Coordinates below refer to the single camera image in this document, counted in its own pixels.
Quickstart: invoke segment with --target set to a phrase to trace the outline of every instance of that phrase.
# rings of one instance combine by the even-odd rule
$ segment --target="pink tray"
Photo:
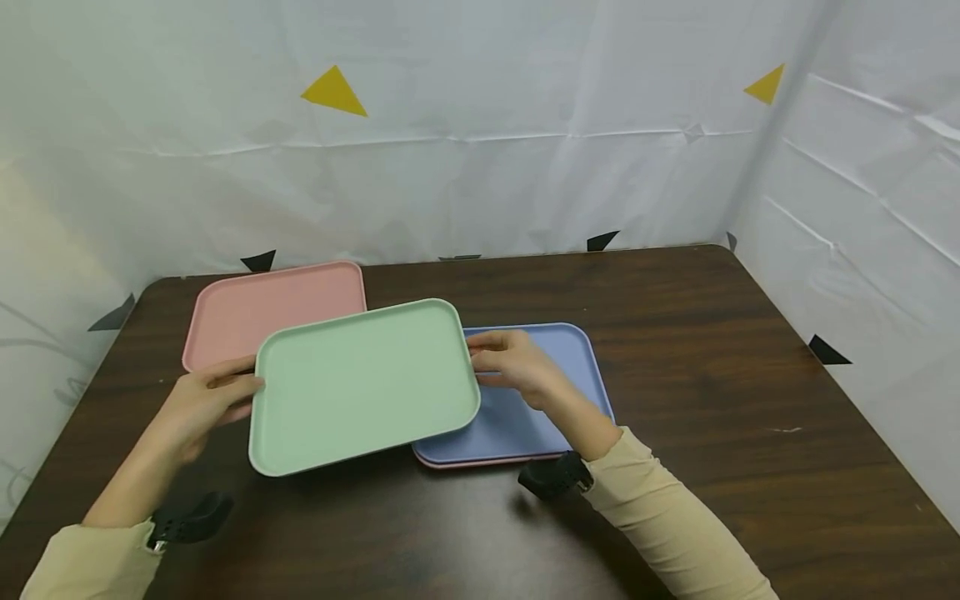
[[[223,279],[197,296],[183,367],[256,354],[276,331],[365,310],[360,267],[346,260]]]

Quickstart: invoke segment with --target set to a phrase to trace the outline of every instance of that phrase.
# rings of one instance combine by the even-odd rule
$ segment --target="white fabric wall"
[[[957,525],[953,10],[0,1],[0,528],[157,277],[727,229]],[[784,62],[795,102],[742,92]],[[334,65],[369,117],[300,97]]]
[[[811,6],[0,2],[0,519],[158,277],[717,238]]]
[[[960,3],[840,4],[735,253],[960,528]]]

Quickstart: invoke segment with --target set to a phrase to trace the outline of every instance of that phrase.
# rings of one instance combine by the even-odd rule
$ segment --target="left hand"
[[[138,445],[181,464],[196,460],[211,429],[250,415],[251,396],[263,379],[238,373],[251,369],[255,358],[228,360],[182,376]]]

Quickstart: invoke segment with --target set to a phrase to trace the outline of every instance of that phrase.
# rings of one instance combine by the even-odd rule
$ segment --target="blue tray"
[[[524,329],[587,399],[613,418],[593,348],[583,329],[569,323],[468,327],[464,335],[491,329]],[[528,407],[516,390],[481,387],[480,398],[480,411],[469,425],[414,442],[414,451],[425,464],[452,468],[509,463],[570,449],[546,415]]]

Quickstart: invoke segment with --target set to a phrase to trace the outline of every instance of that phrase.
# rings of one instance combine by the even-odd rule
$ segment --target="tray rim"
[[[382,307],[382,308],[376,308],[376,309],[374,309],[374,310],[369,310],[369,311],[362,312],[362,313],[356,313],[356,314],[353,314],[353,315],[346,315],[346,316],[344,316],[344,317],[338,317],[338,318],[336,318],[336,319],[328,319],[328,320],[326,320],[326,321],[317,321],[316,323],[296,325],[296,326],[293,326],[293,327],[286,327],[286,328],[281,329],[281,330],[279,330],[279,331],[275,331],[274,333],[272,333],[272,334],[270,334],[269,336],[267,336],[267,339],[265,339],[265,340],[263,341],[263,344],[261,344],[261,345],[260,345],[260,348],[257,350],[257,353],[256,353],[256,358],[257,358],[257,360],[256,360],[256,367],[254,368],[254,374],[257,375],[257,376],[262,376],[262,372],[261,372],[261,370],[260,370],[260,364],[261,364],[261,362],[260,362],[260,353],[263,351],[264,347],[266,347],[266,346],[273,340],[273,338],[275,338],[275,337],[277,337],[277,336],[280,336],[280,335],[285,334],[285,333],[289,333],[289,332],[291,332],[291,331],[296,331],[296,330],[299,330],[299,329],[306,329],[306,328],[311,328],[311,327],[326,327],[326,326],[332,326],[332,325],[334,325],[334,324],[336,324],[336,323],[339,323],[339,322],[341,322],[341,321],[368,319],[368,318],[371,318],[372,316],[375,318],[375,316],[376,316],[378,313],[392,312],[392,311],[396,311],[396,310],[399,310],[399,309],[409,308],[410,306],[415,306],[415,305],[418,305],[418,304],[439,304],[440,306],[442,306],[442,307],[444,308],[444,310],[447,310],[449,313],[451,313],[451,314],[453,315],[453,317],[456,319],[456,322],[457,322],[458,327],[459,327],[461,330],[464,329],[464,327],[463,327],[463,322],[462,322],[461,319],[460,319],[460,313],[457,311],[457,307],[454,306],[454,305],[453,305],[452,303],[450,303],[449,301],[444,300],[444,299],[442,299],[442,298],[424,298],[424,299],[420,299],[420,300],[413,300],[413,301],[410,301],[410,302],[403,302],[403,303],[401,303],[401,304],[394,304],[394,305],[392,305],[392,306],[384,306],[384,307]],[[467,345],[466,345],[466,344],[463,344],[463,351],[464,351],[464,359],[467,361],[467,364],[469,365],[469,364],[470,364],[470,353],[469,353],[469,349],[467,348]],[[467,420],[466,420],[464,423],[462,423],[462,424],[459,424],[459,425],[457,425],[457,426],[451,427],[451,428],[446,429],[446,430],[444,430],[444,431],[439,431],[439,432],[437,432],[437,433],[435,433],[435,434],[433,434],[433,435],[440,436],[440,435],[443,435],[443,434],[445,434],[445,433],[450,433],[451,431],[456,431],[457,429],[462,429],[462,428],[466,427],[467,425],[469,425],[471,422],[473,422],[474,419],[476,419],[477,413],[480,412],[480,402],[481,402],[481,398],[480,398],[480,386],[476,384],[476,379],[473,379],[473,381],[474,381],[474,385],[473,385],[473,388],[472,388],[472,389],[475,390],[476,393],[473,394],[473,396],[474,396],[474,398],[475,398],[475,402],[474,402],[473,410],[472,410],[472,413],[470,414],[469,419],[467,419]],[[259,398],[262,397],[262,395],[263,395],[262,390],[257,391],[257,393],[256,393],[255,395],[253,395],[253,412],[251,413],[250,434],[249,434],[249,436],[248,436],[248,442],[247,442],[247,457],[248,457],[248,459],[250,460],[250,464],[251,464],[251,466],[253,467],[253,469],[256,470],[258,473],[260,473],[261,475],[265,475],[265,476],[267,476],[267,477],[286,477],[287,475],[294,475],[294,474],[296,474],[296,473],[305,472],[305,471],[308,471],[308,470],[312,470],[312,469],[314,469],[314,468],[321,468],[321,467],[327,467],[327,466],[329,466],[329,465],[336,465],[337,463],[342,463],[342,462],[344,462],[344,461],[348,461],[348,460],[351,460],[351,459],[354,459],[354,458],[359,458],[359,457],[361,457],[361,456],[367,456],[368,454],[374,454],[374,452],[380,452],[380,451],[387,450],[387,449],[390,449],[390,448],[400,447],[400,446],[406,445],[406,444],[412,444],[413,442],[416,441],[416,440],[408,440],[408,441],[400,442],[400,443],[394,444],[394,445],[383,446],[383,447],[379,447],[379,448],[370,450],[369,452],[364,452],[364,453],[362,453],[362,454],[356,454],[356,455],[354,455],[354,456],[348,456],[347,458],[343,458],[343,459],[340,459],[340,460],[337,460],[337,461],[331,461],[331,462],[329,462],[329,463],[322,463],[322,464],[319,464],[319,465],[314,465],[314,466],[312,466],[312,467],[301,468],[301,469],[292,470],[292,471],[289,471],[289,472],[282,472],[282,473],[273,472],[273,471],[270,471],[269,469],[263,468],[263,465],[262,465],[262,464],[259,465],[259,464],[257,463],[257,459],[255,458],[255,452],[253,451],[253,419],[254,419],[254,415],[256,414],[256,402],[257,402],[257,400],[258,400]]]
[[[464,329],[471,329],[471,330],[483,329],[485,331],[490,331],[492,329],[524,329],[526,330],[531,328],[550,327],[550,326],[557,326],[557,325],[561,325],[561,326],[568,327],[575,330],[578,335],[582,336],[584,340],[587,341],[587,344],[589,347],[590,362],[596,370],[597,379],[600,383],[600,391],[603,393],[603,399],[606,400],[607,407],[610,409],[607,416],[610,417],[610,420],[613,421],[614,425],[616,425],[616,416],[613,414],[613,406],[610,402],[610,396],[607,394],[607,385],[603,381],[602,373],[600,373],[600,364],[597,363],[596,352],[593,351],[593,342],[590,340],[590,336],[587,335],[587,333],[580,326],[573,323],[566,322],[566,321],[555,321],[550,323],[531,323],[531,324],[514,324],[514,325],[487,325],[487,326],[478,325],[478,326],[472,326],[472,327],[464,327]],[[420,452],[417,450],[417,442],[419,441],[420,440],[416,440],[410,444],[410,447],[414,452],[414,456],[416,456],[417,460],[419,460],[426,467],[437,469],[437,470],[443,470],[448,468],[486,467],[491,465],[509,465],[513,463],[521,463],[521,462],[530,461],[530,460],[544,460],[548,458],[556,458],[563,454],[562,452],[544,452],[542,454],[525,454],[522,456],[513,456],[513,457],[436,463],[426,459],[420,454]]]
[[[364,289],[363,284],[363,269],[359,264],[353,262],[352,260],[338,259],[330,260],[327,262],[317,263],[315,265],[301,265],[299,267],[290,267],[289,269],[277,269],[276,271],[268,271],[266,273],[247,273],[238,275],[236,277],[225,277],[223,279],[217,279],[213,283],[206,285],[203,290],[200,291],[200,294],[197,294],[197,299],[193,303],[193,312],[190,315],[190,325],[186,330],[186,340],[183,342],[183,352],[180,354],[180,364],[183,366],[184,370],[187,372],[193,372],[191,365],[188,365],[187,350],[191,348],[191,343],[195,343],[196,340],[196,329],[193,326],[193,323],[197,321],[197,313],[200,310],[201,304],[206,300],[206,297],[213,294],[217,291],[217,288],[220,287],[229,287],[230,284],[236,285],[238,280],[243,280],[243,283],[250,283],[251,279],[265,279],[270,278],[271,276],[288,276],[290,274],[295,274],[296,272],[305,272],[305,271],[314,271],[320,269],[329,269],[332,267],[350,267],[352,270],[356,271],[357,278],[360,281],[360,300],[363,304],[363,309],[361,313],[367,312],[367,291]]]

